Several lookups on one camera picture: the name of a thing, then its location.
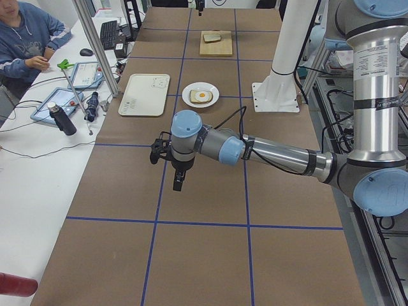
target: blue hoodie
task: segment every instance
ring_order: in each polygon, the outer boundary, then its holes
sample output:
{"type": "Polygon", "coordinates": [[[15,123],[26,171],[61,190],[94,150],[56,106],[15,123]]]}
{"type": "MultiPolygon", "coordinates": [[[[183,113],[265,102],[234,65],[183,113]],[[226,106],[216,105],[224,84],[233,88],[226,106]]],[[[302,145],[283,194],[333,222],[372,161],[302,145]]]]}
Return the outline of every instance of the blue hoodie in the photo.
{"type": "Polygon", "coordinates": [[[38,69],[28,68],[26,59],[44,55],[45,47],[57,50],[71,38],[71,31],[62,22],[36,6],[18,2],[20,27],[0,21],[0,75],[31,84],[38,69]]]}

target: black mouse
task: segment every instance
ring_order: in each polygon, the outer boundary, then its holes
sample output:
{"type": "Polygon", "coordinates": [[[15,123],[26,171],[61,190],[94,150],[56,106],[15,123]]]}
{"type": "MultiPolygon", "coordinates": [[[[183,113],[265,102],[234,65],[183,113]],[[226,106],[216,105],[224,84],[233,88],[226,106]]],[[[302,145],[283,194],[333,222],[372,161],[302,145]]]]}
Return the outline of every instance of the black mouse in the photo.
{"type": "Polygon", "coordinates": [[[84,48],[81,51],[79,51],[79,54],[81,56],[92,56],[92,55],[94,55],[94,52],[91,49],[84,48]]]}

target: black keyboard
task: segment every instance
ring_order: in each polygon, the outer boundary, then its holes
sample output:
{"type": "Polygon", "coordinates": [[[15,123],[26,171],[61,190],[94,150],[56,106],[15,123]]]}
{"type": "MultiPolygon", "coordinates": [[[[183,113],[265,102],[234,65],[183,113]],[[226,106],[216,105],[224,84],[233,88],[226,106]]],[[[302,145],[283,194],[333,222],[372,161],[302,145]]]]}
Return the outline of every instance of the black keyboard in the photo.
{"type": "Polygon", "coordinates": [[[118,26],[116,20],[102,23],[99,37],[101,38],[104,50],[110,50],[115,47],[115,40],[117,34],[118,26]]]}

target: white table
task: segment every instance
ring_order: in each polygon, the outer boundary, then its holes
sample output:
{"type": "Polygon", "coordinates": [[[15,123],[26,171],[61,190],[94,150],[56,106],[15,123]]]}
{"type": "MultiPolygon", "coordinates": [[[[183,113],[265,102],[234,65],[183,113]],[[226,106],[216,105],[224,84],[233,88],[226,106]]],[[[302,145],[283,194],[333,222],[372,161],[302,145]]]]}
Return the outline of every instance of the white table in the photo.
{"type": "MultiPolygon", "coordinates": [[[[95,18],[99,32],[103,22],[115,18],[95,18]]],[[[57,67],[63,59],[70,63],[96,61],[95,56],[82,57],[79,51],[90,48],[80,22],[71,30],[73,37],[50,60],[48,71],[40,73],[34,83],[63,76],[57,67]]],[[[111,66],[116,63],[113,50],[106,51],[111,66]]],[[[34,99],[43,101],[55,87],[66,87],[65,79],[45,82],[30,89],[21,101],[34,99]]],[[[99,101],[111,100],[105,82],[97,90],[99,101]]],[[[92,91],[84,92],[87,97],[92,91]]],[[[26,102],[20,106],[39,103],[26,102]]],[[[0,129],[0,145],[5,149],[38,156],[70,147],[78,143],[95,140],[104,119],[98,108],[96,120],[89,125],[84,114],[77,108],[71,120],[77,128],[72,136],[66,136],[56,127],[33,123],[14,131],[6,131],[33,122],[29,116],[34,108],[16,109],[0,129]]],[[[85,165],[91,154],[93,143],[60,151],[45,157],[31,159],[0,150],[0,272],[34,278],[40,282],[66,213],[78,187],[85,165]]],[[[20,298],[0,295],[0,305],[29,305],[32,297],[20,298]]]]}

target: wooden cutting board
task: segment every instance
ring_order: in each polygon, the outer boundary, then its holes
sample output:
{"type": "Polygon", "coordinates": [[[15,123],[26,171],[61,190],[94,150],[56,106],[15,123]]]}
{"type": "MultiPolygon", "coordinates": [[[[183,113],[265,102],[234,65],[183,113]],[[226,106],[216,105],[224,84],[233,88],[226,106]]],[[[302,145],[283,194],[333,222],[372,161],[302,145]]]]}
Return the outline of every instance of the wooden cutting board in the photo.
{"type": "Polygon", "coordinates": [[[200,41],[201,56],[232,56],[231,31],[202,31],[200,41]],[[221,41],[205,43],[204,35],[220,34],[221,41]]]}

